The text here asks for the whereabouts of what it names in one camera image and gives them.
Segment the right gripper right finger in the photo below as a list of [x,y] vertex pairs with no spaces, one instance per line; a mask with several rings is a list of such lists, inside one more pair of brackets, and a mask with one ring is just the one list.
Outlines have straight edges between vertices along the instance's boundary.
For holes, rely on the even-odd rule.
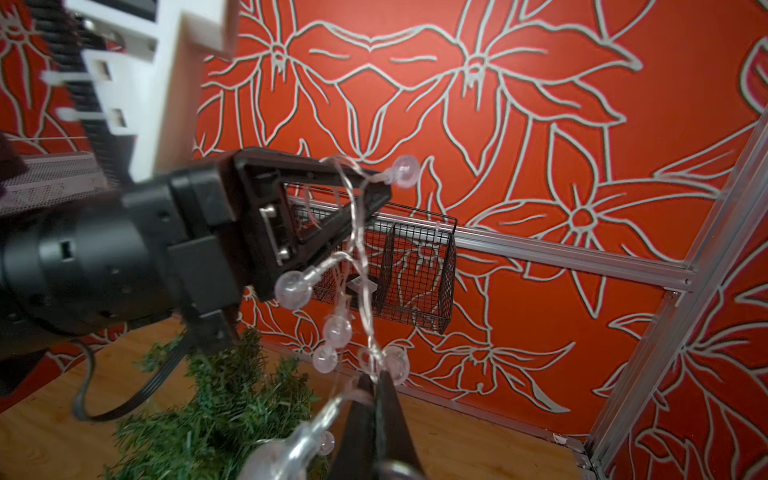
[[375,389],[375,479],[425,479],[392,376],[383,371]]

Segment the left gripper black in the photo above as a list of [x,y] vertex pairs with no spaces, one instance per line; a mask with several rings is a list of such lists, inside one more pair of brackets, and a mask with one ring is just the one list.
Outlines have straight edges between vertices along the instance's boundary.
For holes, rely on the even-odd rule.
[[225,348],[247,280],[244,190],[204,164],[1,221],[1,355],[18,357],[179,313],[195,347]]

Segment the small green christmas tree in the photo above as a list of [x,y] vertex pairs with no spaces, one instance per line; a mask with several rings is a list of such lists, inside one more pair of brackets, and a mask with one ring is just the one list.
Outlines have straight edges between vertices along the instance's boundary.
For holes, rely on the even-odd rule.
[[192,399],[118,422],[120,458],[107,479],[234,479],[248,455],[288,437],[312,415],[317,398],[295,359],[271,367],[255,329],[234,347],[187,357]]

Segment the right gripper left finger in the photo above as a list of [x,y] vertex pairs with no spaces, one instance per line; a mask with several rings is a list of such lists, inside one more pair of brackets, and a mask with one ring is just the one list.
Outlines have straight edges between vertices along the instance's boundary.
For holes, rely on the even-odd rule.
[[374,478],[374,383],[367,374],[362,374],[355,387],[355,391],[362,394],[362,399],[352,401],[339,450],[327,476],[330,480]]

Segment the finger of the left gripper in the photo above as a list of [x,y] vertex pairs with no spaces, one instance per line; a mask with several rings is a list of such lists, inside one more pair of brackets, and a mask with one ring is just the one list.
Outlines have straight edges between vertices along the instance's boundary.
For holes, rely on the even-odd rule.
[[357,172],[340,162],[249,148],[234,157],[245,198],[241,231],[253,267],[247,285],[260,300],[275,298],[279,277],[316,267],[345,245],[353,230],[352,209],[367,223],[392,198],[386,183],[366,183],[372,170]]

